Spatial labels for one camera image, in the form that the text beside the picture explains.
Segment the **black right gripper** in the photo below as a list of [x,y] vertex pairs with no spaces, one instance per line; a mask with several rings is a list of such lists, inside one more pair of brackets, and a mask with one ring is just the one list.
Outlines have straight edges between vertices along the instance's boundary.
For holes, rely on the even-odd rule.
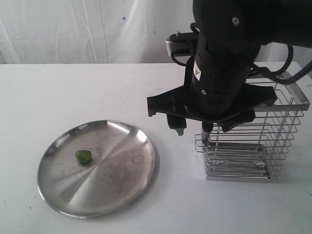
[[193,60],[186,63],[182,86],[147,98],[148,115],[167,115],[170,129],[178,136],[187,128],[186,119],[218,123],[228,132],[255,119],[254,108],[273,105],[274,88],[246,83],[250,68],[217,63],[199,67]]

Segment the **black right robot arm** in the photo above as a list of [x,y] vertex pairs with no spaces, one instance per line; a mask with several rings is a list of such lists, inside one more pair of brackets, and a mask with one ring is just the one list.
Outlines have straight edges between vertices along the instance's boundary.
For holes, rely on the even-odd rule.
[[[308,74],[308,63],[290,78],[281,78],[293,59],[293,48],[312,46],[312,23],[307,15],[309,0],[195,0],[194,22],[189,33],[167,38],[173,61],[186,56],[182,86],[148,97],[148,115],[165,114],[168,126],[183,135],[188,119],[200,121],[209,133],[214,124],[224,132],[252,122],[255,108],[273,105],[272,87],[246,83],[263,75],[289,85]],[[260,48],[272,42],[287,45],[285,64],[277,71],[255,64]]]

